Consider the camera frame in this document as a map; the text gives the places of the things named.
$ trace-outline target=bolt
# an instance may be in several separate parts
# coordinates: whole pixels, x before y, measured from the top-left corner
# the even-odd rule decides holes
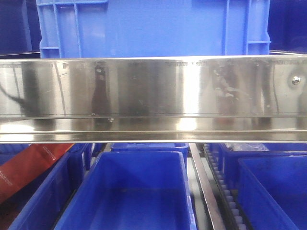
[[[301,78],[299,76],[294,76],[292,79],[293,85],[298,85],[301,82]]]

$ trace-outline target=blue container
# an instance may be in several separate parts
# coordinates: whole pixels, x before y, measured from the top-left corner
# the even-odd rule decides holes
[[[38,51],[41,34],[35,0],[1,0],[0,31],[0,54]]]
[[[224,181],[228,189],[238,189],[239,164],[238,159],[243,157],[285,156],[307,154],[307,144],[302,143],[266,143],[270,151],[232,151],[225,144],[211,144],[210,148],[218,151],[218,170],[223,171]]]
[[[55,229],[196,230],[182,154],[103,153]]]
[[[18,213],[16,219],[8,223],[9,230],[51,229],[83,180],[82,153],[86,146],[76,144],[53,167],[0,205],[0,209],[14,207],[13,212]],[[7,161],[13,156],[0,154],[0,163],[4,163],[1,162],[3,157]]]
[[[36,2],[42,58],[269,53],[270,0]]]
[[[114,143],[111,151],[179,151],[183,154],[184,165],[187,167],[189,153],[188,143]]]
[[[17,154],[28,146],[29,144],[0,144],[0,154]]]
[[[271,48],[307,52],[307,1],[271,0],[268,31]]]
[[[239,160],[238,201],[254,230],[307,229],[307,156]]]

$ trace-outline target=plastic tote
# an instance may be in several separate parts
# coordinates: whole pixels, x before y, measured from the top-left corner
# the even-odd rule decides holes
[[[56,230],[196,230],[180,152],[105,152]]]
[[[54,166],[0,205],[4,229],[51,229],[66,202],[83,180],[82,153],[86,146],[87,144],[74,145]],[[0,164],[13,156],[0,154]]]
[[[0,54],[39,51],[41,33],[35,0],[1,0],[0,28]]]
[[[36,0],[42,58],[268,54],[270,0]]]
[[[183,154],[184,165],[187,167],[189,153],[188,143],[114,143],[111,151],[178,151]]]
[[[254,230],[307,229],[307,156],[239,160],[238,201]]]
[[[223,171],[228,189],[238,189],[239,158],[307,154],[307,144],[305,143],[265,143],[264,146],[269,151],[232,151],[225,144],[211,144],[209,150],[213,150],[218,170]]]

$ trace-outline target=metal rail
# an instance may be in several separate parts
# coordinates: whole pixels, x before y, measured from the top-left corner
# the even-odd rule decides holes
[[[307,55],[0,60],[0,142],[307,141]]]
[[[209,217],[211,220],[213,230],[226,230],[220,210],[216,203],[213,191],[211,189],[207,173],[201,162],[201,157],[195,143],[189,143],[190,151],[192,154],[194,166],[197,172],[197,177],[201,185],[202,195],[204,197]]]

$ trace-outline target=red bag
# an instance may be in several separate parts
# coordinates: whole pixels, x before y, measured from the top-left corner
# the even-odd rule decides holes
[[[0,204],[50,168],[73,144],[32,144],[0,166]]]

